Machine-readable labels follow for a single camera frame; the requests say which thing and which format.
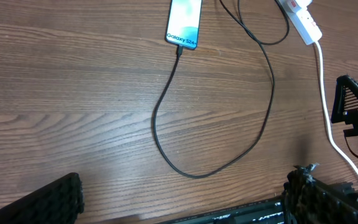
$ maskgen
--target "black charging cable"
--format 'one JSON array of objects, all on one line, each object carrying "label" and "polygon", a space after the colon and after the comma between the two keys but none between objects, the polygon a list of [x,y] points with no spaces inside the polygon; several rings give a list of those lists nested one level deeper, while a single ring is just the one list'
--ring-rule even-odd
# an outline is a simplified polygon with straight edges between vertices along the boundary
[{"label": "black charging cable", "polygon": [[241,17],[241,10],[240,10],[240,0],[238,0],[238,10],[239,10],[239,15],[240,15],[240,20],[238,20],[228,9],[227,7],[223,4],[222,0],[219,0],[223,6],[223,8],[226,10],[226,12],[238,23],[240,24],[240,26],[242,26],[242,28],[244,28],[244,30],[247,32],[247,34],[250,36],[250,38],[252,38],[254,41],[256,41],[260,47],[260,49],[262,50],[262,52],[264,53],[265,55],[265,58],[266,58],[266,61],[267,61],[267,64],[269,66],[269,69],[270,69],[270,73],[272,74],[272,94],[270,95],[270,101],[269,101],[269,104],[268,104],[268,107],[267,107],[267,111],[266,111],[266,115],[265,115],[265,119],[264,119],[264,122],[262,123],[262,128],[260,129],[260,132],[255,140],[255,142],[251,145],[250,148],[248,148],[246,151],[244,151],[242,154],[240,154],[239,156],[237,156],[236,158],[234,158],[233,160],[231,160],[230,162],[228,162],[227,164],[221,166],[220,168],[217,168],[216,170],[210,172],[210,173],[207,173],[207,174],[203,174],[203,175],[191,175],[191,174],[187,174],[183,171],[181,171],[180,169],[178,169],[175,165],[172,164],[172,162],[169,160],[169,158],[167,157],[167,155],[165,154],[165,152],[163,151],[162,149],[162,146],[160,144],[160,141],[158,140],[158,135],[157,135],[157,128],[156,128],[156,122],[157,122],[157,113],[158,113],[158,109],[160,108],[160,105],[161,105],[161,102],[162,100],[164,99],[164,96],[165,94],[167,93],[167,90],[169,88],[169,85],[171,84],[172,82],[172,79],[173,79],[173,76],[176,72],[176,69],[177,69],[177,66],[178,66],[178,63],[179,63],[179,59],[180,59],[180,56],[182,55],[183,53],[183,46],[178,46],[178,51],[177,51],[177,59],[175,61],[175,64],[173,66],[173,69],[172,69],[172,73],[168,79],[168,82],[167,84],[165,85],[165,88],[164,90],[162,91],[162,94],[160,96],[160,98],[158,99],[158,102],[157,104],[155,105],[155,108],[154,108],[154,112],[153,112],[153,117],[152,117],[152,129],[153,129],[153,135],[154,135],[154,139],[155,139],[155,143],[162,155],[162,157],[165,159],[165,161],[168,163],[168,165],[170,167],[172,167],[173,170],[175,170],[176,172],[178,172],[179,174],[181,175],[184,175],[185,177],[189,177],[189,178],[193,178],[193,179],[201,179],[201,178],[205,178],[205,177],[209,177],[213,174],[216,174],[217,172],[225,169],[226,167],[230,166],[231,164],[237,162],[239,159],[243,158],[249,151],[251,151],[255,146],[256,144],[259,142],[260,138],[262,137],[264,131],[265,131],[265,127],[266,127],[266,124],[267,124],[267,120],[269,118],[269,114],[270,114],[270,110],[272,109],[272,103],[273,103],[273,97],[274,97],[274,91],[275,91],[275,77],[274,77],[274,73],[273,73],[273,68],[272,68],[272,65],[270,64],[270,60],[269,60],[269,57],[267,56],[266,54],[266,51],[263,47],[262,44],[265,44],[265,45],[274,45],[274,44],[278,44],[280,43],[281,41],[283,41],[289,31],[290,31],[290,26],[288,24],[288,19],[285,15],[285,11],[284,9],[281,7],[281,5],[277,2],[277,0],[275,0],[275,2],[277,3],[277,5],[279,6],[281,12],[283,13],[284,15],[284,18],[285,18],[285,22],[287,23],[287,32],[285,34],[285,36],[280,39],[279,41],[277,42],[274,42],[274,43],[264,43],[264,42],[261,42],[259,39],[257,39],[255,37],[255,35],[246,27],[246,25],[244,24],[243,20],[242,20],[242,17]]}]

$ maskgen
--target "wooden surface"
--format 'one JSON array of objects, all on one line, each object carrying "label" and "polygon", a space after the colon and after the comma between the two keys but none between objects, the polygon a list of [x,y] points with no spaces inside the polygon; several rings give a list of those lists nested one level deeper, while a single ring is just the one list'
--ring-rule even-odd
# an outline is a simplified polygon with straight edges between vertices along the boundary
[{"label": "wooden surface", "polygon": [[[234,10],[235,1],[225,2]],[[244,1],[246,24],[263,41],[281,38],[277,6],[259,3]],[[277,88],[255,149],[207,179],[172,171],[150,128],[175,61],[175,46],[164,40],[169,5],[0,0],[0,208],[69,172],[79,173],[84,187],[77,223],[162,221],[273,197],[293,165],[312,162],[321,164],[314,173],[320,180],[352,181],[358,189],[326,139],[314,48],[292,24],[286,40],[265,48]],[[309,9],[323,31],[332,108],[336,78],[358,79],[358,1],[315,0]],[[192,174],[223,165],[254,142],[270,90],[258,45],[217,0],[204,1],[199,47],[184,51],[158,114],[162,146]],[[347,153],[344,128],[335,124],[333,132]],[[356,139],[351,146],[358,153]]]}]

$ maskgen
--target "phone frame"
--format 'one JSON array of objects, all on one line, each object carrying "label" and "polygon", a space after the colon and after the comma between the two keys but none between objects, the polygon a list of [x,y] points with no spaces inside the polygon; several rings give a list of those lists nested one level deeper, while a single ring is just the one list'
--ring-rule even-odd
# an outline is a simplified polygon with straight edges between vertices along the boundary
[{"label": "phone frame", "polygon": [[171,19],[171,10],[172,10],[172,2],[174,0],[171,0],[171,4],[170,4],[170,7],[169,7],[169,12],[168,12],[168,22],[167,22],[167,28],[165,29],[165,40],[170,43],[170,44],[175,44],[175,45],[179,45],[179,46],[182,46],[182,47],[186,47],[187,49],[190,49],[190,50],[196,50],[196,48],[198,47],[198,37],[200,36],[200,25],[201,25],[201,11],[203,10],[203,0],[201,0],[201,7],[200,7],[200,18],[198,19],[198,32],[197,32],[197,44],[196,44],[196,47],[192,48],[192,47],[188,47],[188,46],[185,46],[185,45],[182,45],[182,44],[178,44],[178,43],[175,43],[175,42],[172,42],[171,40],[169,40],[167,38],[167,35],[168,35],[168,26],[169,26],[169,21]]}]

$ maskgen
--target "blue phone screen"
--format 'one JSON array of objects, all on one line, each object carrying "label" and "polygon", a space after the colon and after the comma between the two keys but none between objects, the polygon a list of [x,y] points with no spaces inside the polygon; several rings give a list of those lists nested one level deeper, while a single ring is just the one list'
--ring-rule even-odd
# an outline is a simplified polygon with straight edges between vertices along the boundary
[{"label": "blue phone screen", "polygon": [[195,49],[198,41],[202,0],[172,0],[167,41]]}]

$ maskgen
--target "power outlet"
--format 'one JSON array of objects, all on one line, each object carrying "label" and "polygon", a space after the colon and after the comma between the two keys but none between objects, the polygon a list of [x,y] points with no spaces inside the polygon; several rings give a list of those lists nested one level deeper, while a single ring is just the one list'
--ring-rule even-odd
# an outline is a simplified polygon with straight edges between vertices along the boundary
[{"label": "power outlet", "polygon": [[298,12],[294,13],[288,7],[288,0],[278,1],[283,6],[287,16],[292,21],[293,25],[301,35],[303,41],[305,41],[306,45],[310,45],[314,42],[317,42],[323,36],[323,33],[317,26],[316,22],[313,20],[307,8],[301,9]]}]

